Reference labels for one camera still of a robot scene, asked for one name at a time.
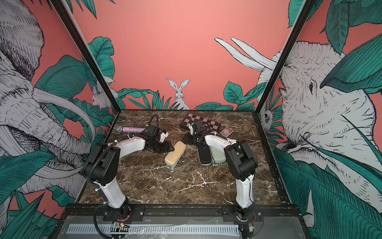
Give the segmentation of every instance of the elephant eye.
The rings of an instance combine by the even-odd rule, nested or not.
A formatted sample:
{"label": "elephant eye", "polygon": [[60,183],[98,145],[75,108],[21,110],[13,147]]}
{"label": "elephant eye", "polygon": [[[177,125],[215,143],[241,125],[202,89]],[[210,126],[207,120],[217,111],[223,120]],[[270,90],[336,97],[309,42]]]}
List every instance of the elephant eye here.
{"label": "elephant eye", "polygon": [[313,83],[312,83],[312,82],[309,84],[309,90],[310,90],[311,93],[313,94]]}

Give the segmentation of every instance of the microphone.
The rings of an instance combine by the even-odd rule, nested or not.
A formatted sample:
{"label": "microphone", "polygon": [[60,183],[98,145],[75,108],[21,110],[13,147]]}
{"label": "microphone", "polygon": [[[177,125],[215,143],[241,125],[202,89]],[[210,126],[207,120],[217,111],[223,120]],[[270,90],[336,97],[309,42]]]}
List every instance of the microphone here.
{"label": "microphone", "polygon": [[142,133],[142,131],[145,128],[138,128],[138,127],[123,127],[123,126],[117,126],[115,127],[115,131],[117,133]]}

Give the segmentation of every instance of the chessboard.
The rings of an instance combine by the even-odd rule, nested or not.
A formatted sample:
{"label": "chessboard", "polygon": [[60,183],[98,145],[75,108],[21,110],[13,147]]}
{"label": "chessboard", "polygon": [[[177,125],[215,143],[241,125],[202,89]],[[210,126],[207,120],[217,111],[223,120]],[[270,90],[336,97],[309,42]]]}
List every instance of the chessboard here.
{"label": "chessboard", "polygon": [[196,120],[201,120],[204,126],[207,127],[207,129],[211,129],[213,131],[218,131],[221,125],[220,123],[215,122],[213,120],[189,113],[180,124],[180,127],[189,130],[188,126]]}

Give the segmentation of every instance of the marble tabletop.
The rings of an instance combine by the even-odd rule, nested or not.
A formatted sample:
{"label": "marble tabletop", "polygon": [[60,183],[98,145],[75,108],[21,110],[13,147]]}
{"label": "marble tabletop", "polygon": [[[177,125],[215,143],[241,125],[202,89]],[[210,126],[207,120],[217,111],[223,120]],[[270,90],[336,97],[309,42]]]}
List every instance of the marble tabletop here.
{"label": "marble tabletop", "polygon": [[[146,127],[150,117],[157,113],[159,127],[166,130],[166,140],[172,144],[182,140],[187,130],[179,127],[189,111],[122,111],[118,125]],[[250,112],[192,111],[226,126],[234,132],[232,139],[246,139],[257,158],[258,167],[253,179],[254,200],[257,204],[279,205],[274,179],[270,172],[260,136]],[[108,142],[123,137],[112,131]],[[227,163],[203,166],[199,163],[196,146],[187,145],[175,168],[166,166],[165,153],[140,151],[120,160],[117,181],[131,203],[162,204],[231,204],[235,203],[236,184]],[[103,199],[93,186],[87,185],[80,203],[99,203]]]}

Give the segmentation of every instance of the rabbit ear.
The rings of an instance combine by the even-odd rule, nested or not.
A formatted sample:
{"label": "rabbit ear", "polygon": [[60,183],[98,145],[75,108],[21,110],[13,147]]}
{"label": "rabbit ear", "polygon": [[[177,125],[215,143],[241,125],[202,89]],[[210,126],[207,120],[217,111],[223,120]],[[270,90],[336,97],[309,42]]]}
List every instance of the rabbit ear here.
{"label": "rabbit ear", "polygon": [[167,78],[168,82],[170,83],[170,86],[174,89],[178,89],[178,85],[175,83],[175,81],[171,80],[170,78]]}
{"label": "rabbit ear", "polygon": [[180,89],[183,88],[183,87],[185,87],[189,82],[190,82],[189,79],[185,79],[185,80],[183,80],[182,83],[180,84]]}

